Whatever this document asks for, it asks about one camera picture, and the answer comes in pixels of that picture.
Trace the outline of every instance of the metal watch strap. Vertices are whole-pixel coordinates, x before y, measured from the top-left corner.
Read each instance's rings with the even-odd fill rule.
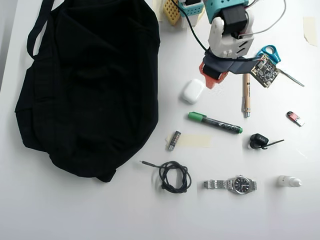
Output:
[[[257,190],[257,182],[251,180],[252,191]]]
[[[204,182],[206,189],[232,189],[232,180],[208,180]]]

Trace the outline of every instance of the green marker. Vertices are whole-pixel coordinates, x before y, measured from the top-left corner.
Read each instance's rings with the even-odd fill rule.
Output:
[[[228,130],[232,133],[241,134],[243,132],[243,129],[240,126],[235,126],[229,123],[225,123],[223,121],[214,120],[212,118],[207,117],[206,115],[197,113],[195,111],[189,112],[188,118],[200,123],[205,123],[210,126],[215,126],[217,128]]]

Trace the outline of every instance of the small white bottle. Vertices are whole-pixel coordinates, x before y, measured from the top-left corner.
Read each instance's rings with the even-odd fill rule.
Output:
[[[278,185],[289,188],[299,188],[302,186],[302,181],[294,176],[279,176]]]

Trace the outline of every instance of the yellow grid object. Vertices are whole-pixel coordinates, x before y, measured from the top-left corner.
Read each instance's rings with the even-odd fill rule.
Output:
[[[171,25],[176,25],[180,18],[179,9],[172,3],[172,0],[166,0],[163,6],[163,12],[168,18]]]

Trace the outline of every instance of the bag strap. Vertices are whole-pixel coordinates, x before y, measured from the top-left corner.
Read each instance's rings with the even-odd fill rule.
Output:
[[[37,37],[41,33],[44,25],[46,24],[48,17],[51,13],[52,7],[54,5],[55,0],[42,0],[40,12],[38,15],[37,20],[35,21],[34,27],[32,28],[31,32],[29,33],[28,40],[26,43],[26,49],[33,59],[34,56],[34,48],[36,44]]]

